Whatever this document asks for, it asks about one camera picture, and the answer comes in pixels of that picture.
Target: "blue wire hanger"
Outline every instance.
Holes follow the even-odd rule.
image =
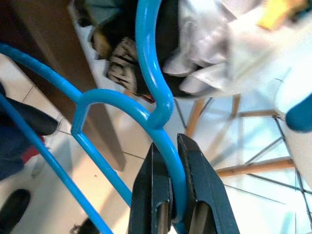
[[[115,91],[94,89],[82,93],[48,66],[9,45],[0,43],[0,53],[41,75],[77,104],[71,129],[73,137],[105,174],[107,179],[129,206],[131,205],[131,191],[94,147],[88,137],[82,132],[82,127],[89,107],[95,103],[113,105],[135,119],[150,135],[168,168],[172,179],[175,199],[175,217],[173,222],[175,223],[177,231],[179,233],[184,233],[182,221],[187,202],[185,173],[176,148],[168,134],[163,130],[163,126],[167,123],[172,114],[174,102],[173,95],[162,76],[156,56],[155,31],[160,4],[161,0],[139,0],[136,15],[136,46],[138,60],[144,80],[156,101],[156,109],[152,113],[149,113],[143,106],[131,98]],[[0,105],[26,137],[35,145],[100,232],[103,234],[112,233],[110,228],[102,220],[62,166],[56,161],[35,132],[27,125],[20,114],[11,106],[3,95],[0,95]]]

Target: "floor tile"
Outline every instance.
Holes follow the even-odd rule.
[[[37,88],[33,88],[30,91],[24,103],[36,107],[55,119],[59,116],[57,108]]]
[[[241,234],[293,234],[295,212],[291,207],[226,187]]]
[[[129,207],[76,141],[68,134],[57,133],[51,152],[114,233],[125,233]],[[127,155],[126,160],[125,170],[118,174],[132,188],[143,160]],[[34,234],[69,233],[86,214],[47,164],[41,174],[31,178],[34,162],[31,159],[22,172],[0,183],[0,205],[16,188],[29,189],[32,194],[31,204],[12,234],[25,233],[25,230]]]
[[[6,56],[0,54],[0,82],[6,90],[6,95],[22,102],[33,83],[28,77]]]

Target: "wooden chair leg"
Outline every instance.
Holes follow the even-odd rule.
[[[232,117],[237,116],[238,108],[240,104],[240,94],[233,96],[233,104],[232,104]]]
[[[263,110],[263,111],[246,111],[238,114],[240,117],[265,117],[265,116],[277,116],[278,113],[275,110]]]
[[[191,116],[189,118],[189,121],[187,123],[187,127],[185,129],[184,134],[187,135],[188,137],[192,137],[196,128],[196,125],[198,123],[199,120],[199,116],[201,113],[202,108],[205,105],[205,99],[204,98],[200,98],[198,99],[192,108],[192,112],[191,112]]]
[[[275,171],[285,168],[293,168],[294,163],[291,157],[281,157],[265,160],[256,163],[247,163],[239,166],[227,167],[216,170],[220,177],[235,176],[249,173],[259,173],[267,171]]]

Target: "dark blue jeans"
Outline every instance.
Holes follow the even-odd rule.
[[[30,146],[19,129],[0,125],[0,181],[23,169],[20,157]]]

